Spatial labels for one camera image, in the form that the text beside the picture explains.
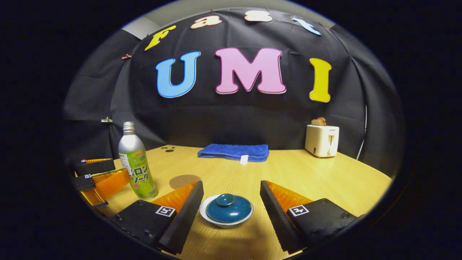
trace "folded towel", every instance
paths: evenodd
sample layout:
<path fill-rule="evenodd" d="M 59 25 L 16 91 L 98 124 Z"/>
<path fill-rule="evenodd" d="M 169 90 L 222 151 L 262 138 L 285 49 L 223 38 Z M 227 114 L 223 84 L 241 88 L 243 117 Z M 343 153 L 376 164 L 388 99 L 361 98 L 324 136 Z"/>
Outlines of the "folded towel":
<path fill-rule="evenodd" d="M 249 155 L 249 161 L 266 161 L 269 155 L 268 145 L 232 145 L 213 143 L 197 152 L 203 158 L 226 158 L 241 160 L 242 155 Z"/>

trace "letter m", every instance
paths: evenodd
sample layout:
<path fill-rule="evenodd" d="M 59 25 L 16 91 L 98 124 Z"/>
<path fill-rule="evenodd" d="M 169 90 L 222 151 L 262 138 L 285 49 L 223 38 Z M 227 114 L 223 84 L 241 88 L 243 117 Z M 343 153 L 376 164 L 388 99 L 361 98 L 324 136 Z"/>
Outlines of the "letter m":
<path fill-rule="evenodd" d="M 221 59 L 221 82 L 216 87 L 218 94 L 233 94 L 239 90 L 239 86 L 234 83 L 233 73 L 247 92 L 252 90 L 259 73 L 261 82 L 257 86 L 258 91 L 268 94 L 286 92 L 279 66 L 282 51 L 262 48 L 252 62 L 249 62 L 237 48 L 220 49 L 215 55 Z"/>

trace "green label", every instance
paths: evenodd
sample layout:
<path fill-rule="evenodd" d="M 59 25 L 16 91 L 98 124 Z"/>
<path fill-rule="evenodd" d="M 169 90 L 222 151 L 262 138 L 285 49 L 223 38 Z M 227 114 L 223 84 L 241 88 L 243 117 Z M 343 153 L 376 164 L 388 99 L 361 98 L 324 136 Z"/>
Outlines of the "green label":
<path fill-rule="evenodd" d="M 130 185 L 140 198 L 153 198 L 157 195 L 157 189 L 151 177 L 151 171 L 147 164 L 146 151 L 139 150 L 132 153 L 119 153 L 120 161 L 130 173 Z"/>

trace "brown coaster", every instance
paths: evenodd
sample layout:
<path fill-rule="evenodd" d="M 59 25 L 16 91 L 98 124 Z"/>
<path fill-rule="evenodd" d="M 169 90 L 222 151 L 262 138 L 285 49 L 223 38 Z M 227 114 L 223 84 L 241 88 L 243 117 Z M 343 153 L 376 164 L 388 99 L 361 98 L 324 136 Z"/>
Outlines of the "brown coaster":
<path fill-rule="evenodd" d="M 201 179 L 199 178 L 199 176 L 196 176 L 196 175 L 190 175 L 190 174 L 180 175 L 170 180 L 170 187 L 174 189 L 178 189 L 178 188 L 181 188 L 185 185 L 188 185 L 190 183 L 193 183 L 199 180 Z"/>

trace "table surface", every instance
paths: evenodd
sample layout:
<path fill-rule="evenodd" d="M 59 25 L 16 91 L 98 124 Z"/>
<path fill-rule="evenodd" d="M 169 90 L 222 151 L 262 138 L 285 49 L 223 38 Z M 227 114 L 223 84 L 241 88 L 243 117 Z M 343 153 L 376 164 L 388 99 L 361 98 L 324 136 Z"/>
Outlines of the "table surface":
<path fill-rule="evenodd" d="M 149 168 L 158 188 L 158 195 L 148 201 L 173 191 L 169 185 L 173 177 L 192 174 L 203 182 L 202 200 L 232 193 L 252 202 L 254 213 L 240 226 L 222 229 L 207 222 L 197 211 L 183 252 L 174 255 L 180 259 L 279 260 L 298 254 L 288 254 L 281 249 L 260 198 L 262 180 L 312 200 L 327 198 L 355 216 L 371 210 L 391 183 L 387 175 L 341 153 L 331 158 L 317 158 L 306 150 L 270 150 L 265 162 L 241 165 L 239 161 L 224 158 L 199 158 L 197 152 L 201 149 L 166 145 L 147 151 Z M 122 168 L 119 159 L 114 163 L 116 169 Z M 99 210 L 112 217 L 137 199 L 127 184 Z"/>

